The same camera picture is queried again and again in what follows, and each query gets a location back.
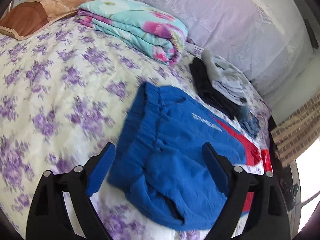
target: brown pillow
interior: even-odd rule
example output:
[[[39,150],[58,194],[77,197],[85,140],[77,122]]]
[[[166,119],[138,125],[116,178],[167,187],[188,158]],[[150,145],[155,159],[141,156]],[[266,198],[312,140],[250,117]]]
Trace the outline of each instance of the brown pillow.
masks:
[[[24,40],[50,24],[76,15],[77,7],[94,0],[28,0],[0,21],[0,33]]]

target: folded blanket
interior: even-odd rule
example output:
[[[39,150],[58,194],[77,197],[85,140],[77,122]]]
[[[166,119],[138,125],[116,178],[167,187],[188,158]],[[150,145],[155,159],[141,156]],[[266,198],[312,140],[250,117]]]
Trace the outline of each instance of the folded blanket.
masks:
[[[79,6],[78,21],[111,34],[161,63],[179,61],[188,34],[177,18],[133,0],[98,0]]]
[[[202,145],[210,142],[233,164],[246,163],[243,144],[213,117],[178,88],[142,84],[108,182],[156,223],[175,230],[211,228],[227,197],[204,163]]]

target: blue garment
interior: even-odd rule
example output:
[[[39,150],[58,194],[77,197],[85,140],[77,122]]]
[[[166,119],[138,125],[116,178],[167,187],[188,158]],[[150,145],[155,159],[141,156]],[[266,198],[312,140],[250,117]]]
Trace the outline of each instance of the blue garment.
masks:
[[[241,106],[237,116],[238,122],[249,136],[255,139],[260,131],[259,120],[252,114],[247,106]]]
[[[182,90],[145,83],[128,113],[108,182],[148,218],[175,230],[209,229],[227,197],[202,158],[210,142],[231,163],[245,163],[243,145],[213,113]]]

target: purple floral bedspread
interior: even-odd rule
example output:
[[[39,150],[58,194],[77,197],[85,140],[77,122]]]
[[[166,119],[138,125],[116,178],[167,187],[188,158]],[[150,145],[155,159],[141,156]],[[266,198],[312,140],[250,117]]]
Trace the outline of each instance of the purple floral bedspread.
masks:
[[[74,18],[56,22],[25,41],[0,36],[0,207],[23,237],[42,173],[69,172],[107,142],[116,144],[144,81],[183,89],[241,130],[237,121],[199,99],[188,64],[201,49],[188,45],[186,50],[179,63],[165,66]],[[250,108],[262,127],[254,143],[265,149],[270,111],[253,88],[251,92]],[[263,173],[261,163],[245,168]],[[200,240],[208,233],[176,232],[150,221],[107,182],[91,200],[114,240]],[[67,194],[65,201],[75,232],[83,235]],[[240,219],[235,235],[243,230],[246,218]]]

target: bedding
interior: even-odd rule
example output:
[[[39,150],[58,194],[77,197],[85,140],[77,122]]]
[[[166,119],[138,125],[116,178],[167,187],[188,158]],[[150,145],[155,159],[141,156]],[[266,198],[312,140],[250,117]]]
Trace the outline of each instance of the bedding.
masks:
[[[79,6],[79,22],[118,37],[161,63],[180,60],[188,34],[177,18],[133,0],[97,0]]]
[[[180,19],[189,40],[236,66],[273,106],[314,56],[293,0],[137,0]]]
[[[93,0],[28,0],[0,21],[0,33],[25,40],[50,24],[77,13],[77,7]]]
[[[236,120],[199,99],[189,70],[193,55],[200,56],[197,47],[187,44],[180,62],[169,67],[76,20],[55,22],[24,41],[0,36],[0,205],[23,238],[42,173],[69,172],[98,154],[107,142],[116,144],[142,82],[182,89],[260,151],[268,149],[270,109],[253,87],[247,101],[261,126],[255,140]],[[261,161],[241,166],[257,174],[264,171]],[[106,181],[91,200],[115,240],[199,240],[208,233],[175,231],[152,222]],[[68,194],[65,202],[75,232],[83,235]],[[242,232],[247,216],[239,220],[234,235]]]

